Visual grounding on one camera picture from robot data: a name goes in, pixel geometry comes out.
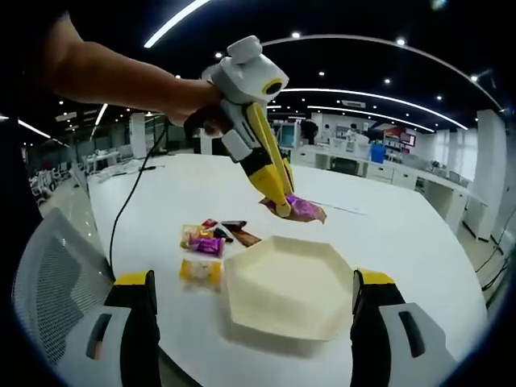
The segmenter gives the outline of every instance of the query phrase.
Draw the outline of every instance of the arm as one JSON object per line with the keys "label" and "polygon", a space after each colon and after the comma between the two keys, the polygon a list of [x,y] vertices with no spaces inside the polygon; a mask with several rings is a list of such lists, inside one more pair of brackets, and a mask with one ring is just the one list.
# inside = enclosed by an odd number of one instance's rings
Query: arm
{"label": "arm", "polygon": [[221,98],[205,81],[176,79],[156,66],[83,41],[68,15],[48,33],[40,61],[44,84],[59,95],[79,102],[158,110],[179,123]]}

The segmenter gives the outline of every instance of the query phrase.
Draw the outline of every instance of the mesh chair back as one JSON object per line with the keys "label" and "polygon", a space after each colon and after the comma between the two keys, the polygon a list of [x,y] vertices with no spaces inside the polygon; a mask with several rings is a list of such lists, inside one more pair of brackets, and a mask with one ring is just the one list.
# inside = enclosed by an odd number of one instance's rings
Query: mesh chair back
{"label": "mesh chair back", "polygon": [[27,244],[13,289],[23,329],[51,366],[82,316],[103,305],[113,281],[106,258],[52,210]]}

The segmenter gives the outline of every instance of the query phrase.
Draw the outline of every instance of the black ceiling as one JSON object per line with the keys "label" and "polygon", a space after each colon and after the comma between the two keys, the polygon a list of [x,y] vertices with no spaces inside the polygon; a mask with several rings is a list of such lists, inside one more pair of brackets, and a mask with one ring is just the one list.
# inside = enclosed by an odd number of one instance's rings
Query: black ceiling
{"label": "black ceiling", "polygon": [[[433,10],[430,1],[417,0],[212,0],[176,25],[152,48],[145,41],[191,0],[84,2],[70,10],[85,40],[158,65],[182,77],[197,78],[215,63],[215,52],[247,35],[262,42],[290,36],[351,34],[385,40],[402,36],[408,45],[445,60],[467,74],[486,73],[480,84],[512,112],[510,88],[514,55],[508,30],[508,10],[497,1],[476,8],[471,2],[448,1]],[[475,125],[476,111],[494,105],[468,80],[424,56],[384,44],[357,40],[300,40],[264,49],[289,75],[289,87],[331,88],[383,94],[416,103],[445,114],[467,127]],[[385,78],[391,80],[386,85]],[[57,123],[65,111],[99,109],[64,100],[32,88],[27,92],[22,119],[41,131],[61,138],[70,123]],[[378,114],[410,120],[433,129],[453,128],[432,114],[393,102],[344,94],[288,93],[277,104],[307,112],[308,105],[338,106],[337,99],[364,101]],[[110,106],[103,123],[126,120],[125,108]],[[43,137],[27,131],[27,142]]]}

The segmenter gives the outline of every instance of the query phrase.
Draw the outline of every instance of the candy wrapper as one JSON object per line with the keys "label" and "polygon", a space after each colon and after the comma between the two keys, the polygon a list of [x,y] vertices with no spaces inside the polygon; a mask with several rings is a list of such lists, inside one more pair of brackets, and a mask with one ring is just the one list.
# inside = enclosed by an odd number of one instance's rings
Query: candy wrapper
{"label": "candy wrapper", "polygon": [[221,256],[224,249],[224,239],[214,238],[214,232],[205,230],[202,226],[184,225],[181,247],[191,252],[204,252],[211,256]]}
{"label": "candy wrapper", "polygon": [[204,221],[204,223],[202,224],[202,226],[204,228],[212,228],[212,227],[215,227],[217,226],[217,221],[216,220],[213,220],[213,219],[207,219]]}
{"label": "candy wrapper", "polygon": [[[292,206],[292,211],[290,211],[290,215],[284,219],[294,220],[296,222],[311,222],[312,220],[317,219],[323,224],[326,221],[326,212],[314,203],[293,195],[286,195],[285,198]],[[276,204],[274,202],[264,198],[260,203],[265,204],[273,214],[277,215]]]}
{"label": "candy wrapper", "polygon": [[248,232],[244,231],[242,227],[244,227],[246,224],[248,224],[245,221],[231,221],[231,222],[222,222],[222,225],[229,230],[230,233],[233,234],[233,236],[246,248],[251,247],[253,244],[257,244],[261,241],[260,238],[249,234]]}
{"label": "candy wrapper", "polygon": [[222,263],[212,260],[183,260],[179,277],[198,285],[218,286],[222,276]]}

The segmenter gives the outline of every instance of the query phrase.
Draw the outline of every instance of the white hexagonal tray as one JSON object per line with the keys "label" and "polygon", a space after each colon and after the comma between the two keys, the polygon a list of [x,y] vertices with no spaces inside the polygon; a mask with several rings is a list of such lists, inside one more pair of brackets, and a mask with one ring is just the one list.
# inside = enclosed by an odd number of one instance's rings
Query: white hexagonal tray
{"label": "white hexagonal tray", "polygon": [[234,323],[325,341],[351,326],[353,270],[328,243],[272,236],[224,270]]}

